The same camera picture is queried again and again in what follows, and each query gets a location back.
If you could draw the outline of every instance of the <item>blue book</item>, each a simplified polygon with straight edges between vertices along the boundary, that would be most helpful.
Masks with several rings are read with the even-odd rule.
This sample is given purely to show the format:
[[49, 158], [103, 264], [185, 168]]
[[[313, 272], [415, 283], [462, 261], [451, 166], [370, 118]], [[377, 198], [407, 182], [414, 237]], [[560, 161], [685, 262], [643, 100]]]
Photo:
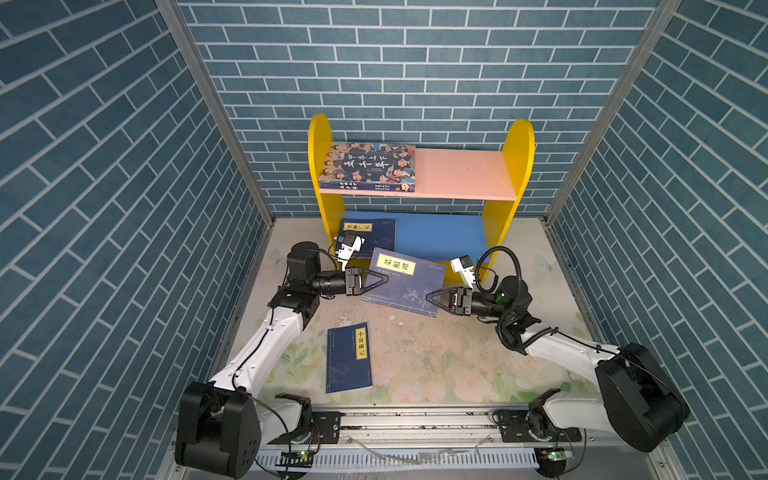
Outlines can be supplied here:
[[326, 393], [373, 386], [368, 323], [328, 329]]
[[[370, 269], [385, 273], [389, 281], [364, 293], [363, 300], [437, 317], [437, 306], [428, 302], [426, 296], [442, 288], [445, 265], [377, 247]], [[376, 280], [369, 276], [368, 281]]]
[[396, 222], [392, 218], [345, 218], [339, 223], [339, 242], [344, 238], [345, 230], [357, 233], [366, 240], [358, 258], [370, 258], [375, 247], [395, 249], [395, 226]]

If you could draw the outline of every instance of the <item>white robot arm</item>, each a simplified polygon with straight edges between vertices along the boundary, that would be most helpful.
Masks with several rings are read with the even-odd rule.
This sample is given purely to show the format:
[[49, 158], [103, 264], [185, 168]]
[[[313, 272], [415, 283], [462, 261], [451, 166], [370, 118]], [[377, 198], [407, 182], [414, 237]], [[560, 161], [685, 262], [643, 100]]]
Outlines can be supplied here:
[[[362, 242], [355, 243], [356, 248]], [[387, 275], [352, 267], [320, 271], [316, 243], [302, 242], [288, 254], [289, 274], [248, 343], [207, 383], [193, 382], [179, 402], [176, 463], [239, 478], [259, 447], [287, 434], [304, 437], [312, 415], [309, 399], [282, 394], [271, 406], [257, 400], [283, 351], [306, 328], [321, 296], [362, 295], [387, 282]], [[363, 276], [376, 282], [363, 286]]]
[[[510, 256], [515, 275], [490, 289], [479, 282], [478, 269], [494, 252]], [[502, 345], [523, 355], [557, 363], [595, 384], [599, 393], [551, 390], [529, 405], [531, 431], [539, 438], [559, 429], [583, 428], [617, 433], [642, 452], [650, 452], [676, 432], [690, 414], [680, 391], [643, 346], [619, 348], [579, 339], [543, 324], [528, 312], [533, 300], [522, 280], [520, 264], [507, 247], [492, 247], [476, 265], [469, 257], [451, 262], [464, 286], [430, 293], [426, 299], [453, 315], [477, 315], [495, 324]]]

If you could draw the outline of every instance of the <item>book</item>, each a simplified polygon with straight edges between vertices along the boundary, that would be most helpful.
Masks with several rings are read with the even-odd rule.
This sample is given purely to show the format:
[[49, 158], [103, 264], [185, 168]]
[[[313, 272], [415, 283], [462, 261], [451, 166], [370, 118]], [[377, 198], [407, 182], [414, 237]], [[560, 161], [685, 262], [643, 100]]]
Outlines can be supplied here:
[[416, 147], [333, 142], [320, 170], [320, 188], [414, 192]]
[[339, 223], [339, 242], [344, 237], [345, 230], [351, 230], [366, 241], [358, 253], [358, 258], [370, 258], [375, 247], [387, 250], [395, 249], [396, 222], [393, 218], [345, 218]]
[[368, 323], [328, 329], [326, 393], [373, 386]]
[[377, 247], [370, 269], [385, 273], [389, 281], [364, 293], [364, 301], [437, 317], [438, 307], [428, 302], [426, 295], [442, 288], [445, 265]]

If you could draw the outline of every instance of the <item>brick wall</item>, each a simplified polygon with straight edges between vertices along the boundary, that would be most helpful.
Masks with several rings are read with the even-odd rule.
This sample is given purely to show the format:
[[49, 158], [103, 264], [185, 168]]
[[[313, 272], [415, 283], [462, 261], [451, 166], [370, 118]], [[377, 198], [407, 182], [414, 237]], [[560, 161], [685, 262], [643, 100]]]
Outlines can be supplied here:
[[151, 477], [263, 221], [152, 0], [0, 22], [0, 478]]
[[555, 223], [606, 337], [690, 403], [688, 478], [768, 478], [767, 25], [684, 0]]
[[[499, 150], [533, 122], [520, 215], [559, 188], [657, 0], [182, 2], [278, 216], [317, 216], [311, 117], [337, 141]], [[360, 210], [474, 213], [482, 202], [355, 197]]]

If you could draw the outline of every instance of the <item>black cable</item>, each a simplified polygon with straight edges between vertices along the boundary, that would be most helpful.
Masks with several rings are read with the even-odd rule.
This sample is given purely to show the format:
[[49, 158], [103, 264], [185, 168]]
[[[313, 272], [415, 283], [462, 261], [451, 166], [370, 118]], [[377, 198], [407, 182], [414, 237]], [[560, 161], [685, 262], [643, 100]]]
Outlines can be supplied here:
[[490, 289], [486, 289], [483, 287], [483, 285], [480, 284], [480, 278], [478, 277], [478, 271], [480, 270], [483, 262], [486, 258], [488, 258], [489, 255], [491, 255], [494, 252], [504, 252], [507, 255], [509, 255], [509, 258], [512, 259], [512, 263], [515, 265], [515, 275], [518, 278], [518, 291], [515, 294], [515, 299], [512, 301], [512, 306], [509, 307], [508, 310], [515, 311], [515, 307], [518, 305], [518, 302], [520, 300], [520, 292], [523, 290], [523, 277], [522, 277], [522, 271], [520, 269], [520, 262], [518, 261], [518, 257], [515, 255], [515, 252], [508, 249], [507, 247], [503, 245], [498, 245], [496, 247], [491, 247], [485, 251], [485, 253], [482, 254], [482, 257], [480, 257], [480, 260], [478, 260], [477, 265], [475, 266], [475, 283], [477, 283], [478, 290], [480, 290], [483, 293], [491, 293], [494, 290], [496, 290], [496, 285], [498, 285], [498, 275], [494, 274], [493, 276], [493, 284], [491, 285]]
[[315, 450], [314, 455], [317, 455], [320, 452], [320, 425], [315, 424], [315, 427], [317, 427], [317, 449]]
[[562, 472], [560, 475], [565, 475], [566, 473], [573, 472], [576, 468], [579, 467], [579, 465], [581, 465], [581, 463], [584, 461], [585, 456], [587, 456], [587, 429], [584, 429], [584, 448], [581, 449], [581, 458], [578, 459], [578, 463], [573, 468], [569, 468], [565, 472]]
[[[275, 321], [275, 309], [272, 309], [272, 316], [270, 317], [270, 326], [272, 326], [272, 322], [274, 322], [274, 321]], [[261, 337], [261, 340], [259, 340], [259, 343], [256, 345], [256, 348], [253, 349], [253, 351], [251, 353], [249, 353], [247, 357], [245, 357], [245, 360], [243, 360], [243, 362], [240, 364], [240, 366], [238, 366], [235, 369], [235, 372], [237, 372], [237, 370], [239, 370], [239, 369], [242, 369], [243, 365], [245, 365], [245, 362], [247, 362], [250, 359], [250, 357], [253, 356], [254, 353], [256, 353], [256, 351], [259, 349], [259, 347], [263, 343], [264, 339], [266, 339], [267, 333], [269, 333], [270, 331], [271, 330], [269, 330], [269, 329], [264, 330], [264, 336]], [[235, 386], [235, 375], [234, 374], [232, 375], [232, 388], [237, 390], [237, 387]]]
[[338, 269], [339, 269], [339, 266], [338, 266], [338, 265], [336, 265], [336, 261], [337, 261], [337, 260], [341, 260], [341, 259], [340, 259], [340, 258], [338, 258], [336, 255], [332, 255], [332, 254], [330, 254], [330, 253], [326, 252], [325, 250], [315, 250], [315, 249], [313, 249], [313, 248], [308, 248], [308, 249], [306, 249], [306, 251], [307, 251], [307, 252], [317, 252], [317, 253], [322, 253], [323, 255], [325, 255], [325, 256], [327, 256], [328, 258], [330, 258], [330, 259], [331, 259], [331, 261], [333, 262], [333, 269], [334, 269], [334, 270], [338, 270]]
[[569, 339], [573, 340], [574, 342], [576, 342], [576, 343], [578, 343], [578, 344], [580, 344], [580, 345], [582, 345], [582, 346], [585, 346], [585, 347], [587, 347], [587, 348], [589, 348], [589, 349], [594, 349], [594, 351], [596, 351], [596, 352], [598, 352], [598, 353], [600, 353], [600, 352], [606, 352], [606, 353], [610, 353], [611, 355], [616, 355], [616, 356], [619, 356], [619, 357], [621, 357], [621, 359], [622, 359], [622, 360], [626, 360], [627, 362], [629, 362], [629, 363], [631, 363], [632, 365], [636, 366], [638, 369], [640, 369], [640, 370], [642, 370], [642, 371], [646, 372], [648, 375], [650, 375], [651, 377], [653, 377], [654, 379], [656, 379], [656, 380], [657, 380], [657, 381], [658, 381], [658, 382], [659, 382], [661, 385], [663, 385], [663, 386], [664, 386], [664, 388], [665, 388], [665, 389], [669, 390], [670, 392], [673, 392], [673, 390], [672, 390], [672, 389], [669, 387], [669, 385], [667, 385], [667, 384], [665, 383], [665, 381], [663, 381], [663, 380], [662, 380], [662, 379], [660, 379], [659, 377], [655, 376], [653, 373], [649, 372], [649, 371], [648, 371], [648, 370], [647, 370], [647, 369], [646, 369], [644, 366], [642, 366], [642, 365], [639, 365], [638, 363], [636, 363], [636, 362], [634, 362], [634, 361], [632, 361], [632, 360], [628, 359], [628, 358], [627, 358], [627, 357], [625, 357], [625, 356], [621, 356], [621, 354], [620, 354], [619, 352], [612, 352], [612, 351], [610, 351], [610, 350], [606, 350], [606, 349], [604, 349], [604, 348], [603, 348], [603, 346], [602, 346], [602, 345], [600, 345], [599, 343], [598, 343], [597, 345], [590, 345], [590, 344], [588, 344], [588, 343], [584, 343], [584, 342], [582, 342], [581, 340], [579, 340], [578, 338], [575, 338], [575, 337], [573, 337], [573, 336], [570, 336], [570, 335], [568, 335], [567, 333], [563, 333], [563, 332], [557, 332], [557, 333], [561, 334], [562, 336], [564, 336], [564, 337], [566, 337], [566, 338], [569, 338]]
[[280, 286], [285, 286], [286, 280], [288, 280], [288, 259], [286, 259], [286, 274], [283, 275], [283, 284]]
[[272, 470], [267, 470], [266, 468], [264, 468], [264, 467], [263, 467], [263, 466], [262, 466], [262, 465], [259, 463], [259, 461], [258, 461], [258, 460], [254, 459], [253, 461], [256, 463], [256, 465], [258, 465], [258, 466], [259, 466], [259, 468], [261, 468], [262, 470], [264, 470], [266, 473], [268, 473], [268, 474], [272, 475], [273, 477], [282, 478], [282, 476], [280, 476], [280, 474], [279, 474], [279, 473], [277, 473], [277, 472], [273, 472]]
[[[275, 320], [275, 309], [272, 309], [272, 316], [270, 317], [270, 326], [272, 326], [272, 323], [274, 322], [274, 320]], [[263, 336], [263, 337], [261, 337], [261, 340], [259, 340], [259, 343], [256, 345], [256, 348], [255, 348], [255, 349], [253, 349], [253, 351], [252, 351], [251, 353], [249, 353], [247, 357], [245, 357], [245, 359], [244, 359], [244, 360], [243, 360], [243, 361], [240, 363], [240, 365], [239, 365], [239, 366], [238, 366], [238, 367], [235, 369], [235, 372], [237, 372], [238, 370], [242, 369], [242, 368], [243, 368], [243, 365], [245, 365], [245, 363], [246, 363], [246, 362], [247, 362], [247, 361], [250, 359], [250, 357], [251, 357], [251, 356], [253, 356], [253, 354], [254, 354], [254, 353], [256, 353], [256, 351], [259, 349], [259, 347], [261, 346], [261, 344], [264, 342], [264, 339], [266, 339], [266, 336], [267, 336], [267, 334], [268, 334], [270, 331], [271, 331], [271, 330], [265, 330], [265, 332], [264, 332], [264, 336]], [[273, 413], [273, 414], [274, 414], [274, 415], [277, 417], [277, 419], [279, 419], [279, 420], [280, 420], [280, 423], [282, 423], [282, 424], [283, 424], [283, 428], [286, 430], [286, 433], [287, 433], [287, 434], [289, 434], [289, 436], [290, 436], [290, 431], [288, 430], [288, 425], [286, 425], [286, 423], [285, 423], [285, 420], [283, 420], [283, 417], [281, 417], [279, 413], [275, 412], [275, 410], [274, 410], [272, 407], [268, 406], [266, 403], [262, 402], [261, 400], [259, 400], [259, 399], [255, 398], [255, 397], [253, 397], [253, 396], [252, 396], [251, 394], [249, 394], [248, 392], [245, 392], [245, 391], [243, 391], [243, 390], [240, 390], [240, 389], [238, 389], [238, 388], [237, 388], [237, 386], [235, 385], [235, 374], [234, 374], [234, 373], [232, 374], [232, 388], [233, 388], [235, 391], [242, 393], [243, 395], [245, 395], [245, 396], [246, 396], [246, 397], [248, 397], [249, 399], [253, 400], [254, 402], [256, 402], [256, 403], [258, 403], [259, 405], [261, 405], [262, 407], [264, 407], [265, 409], [267, 409], [267, 410], [269, 410], [270, 412], [272, 412], [272, 413]], [[290, 448], [290, 439], [288, 439], [288, 459], [286, 460], [286, 471], [283, 473], [283, 475], [287, 475], [287, 474], [288, 474], [288, 465], [289, 465], [289, 463], [290, 463], [290, 458], [291, 458], [291, 448]], [[260, 467], [261, 467], [261, 469], [262, 469], [262, 470], [264, 470], [265, 472], [267, 472], [267, 473], [271, 473], [272, 475], [275, 475], [277, 478], [283, 478], [283, 475], [278, 475], [277, 473], [272, 473], [272, 472], [268, 471], [266, 468], [262, 467], [261, 465], [259, 465], [259, 466], [260, 466]]]
[[283, 474], [282, 474], [282, 475], [279, 475], [279, 474], [277, 474], [277, 473], [276, 473], [275, 475], [276, 475], [278, 478], [286, 478], [286, 477], [288, 476], [288, 468], [290, 467], [290, 459], [291, 459], [291, 448], [290, 448], [290, 446], [291, 446], [291, 443], [290, 443], [290, 431], [288, 430], [288, 425], [286, 425], [286, 423], [285, 423], [285, 420], [283, 420], [283, 417], [281, 417], [279, 413], [275, 412], [275, 409], [273, 409], [272, 407], [270, 407], [270, 406], [269, 406], [269, 405], [267, 405], [266, 403], [262, 402], [262, 401], [261, 401], [261, 400], [259, 400], [258, 398], [256, 398], [256, 397], [252, 396], [252, 395], [251, 395], [251, 394], [249, 394], [248, 392], [244, 392], [244, 391], [242, 391], [242, 390], [238, 390], [238, 391], [239, 391], [240, 393], [242, 393], [243, 395], [245, 395], [246, 397], [248, 397], [249, 399], [251, 399], [251, 400], [253, 400], [254, 402], [258, 403], [259, 405], [261, 405], [261, 406], [262, 406], [262, 407], [264, 407], [265, 409], [267, 409], [267, 410], [269, 410], [270, 412], [272, 412], [272, 413], [273, 413], [273, 415], [275, 415], [275, 416], [277, 417], [277, 419], [278, 419], [278, 420], [280, 420], [280, 423], [282, 423], [282, 424], [283, 424], [283, 428], [286, 430], [286, 434], [288, 435], [288, 458], [286, 459], [286, 470], [285, 470], [285, 472], [283, 472]]
[[488, 268], [486, 266], [481, 266], [480, 268], [482, 268], [483, 270], [490, 270], [493, 272], [494, 275], [498, 276], [498, 274], [496, 273], [496, 270], [493, 270], [492, 268]]
[[558, 332], [558, 327], [552, 328], [552, 327], [548, 326], [547, 328], [545, 328], [543, 330], [539, 330], [538, 332], [534, 333], [533, 336], [531, 336], [531, 338], [525, 340], [520, 345], [520, 348], [527, 349], [529, 346], [531, 346], [531, 344], [533, 342], [535, 342], [536, 340], [540, 339], [544, 335], [554, 335], [557, 332]]
[[331, 250], [333, 250], [334, 253], [336, 253], [336, 242], [338, 241], [338, 237], [334, 237], [331, 244], [328, 246], [328, 253], [331, 253]]

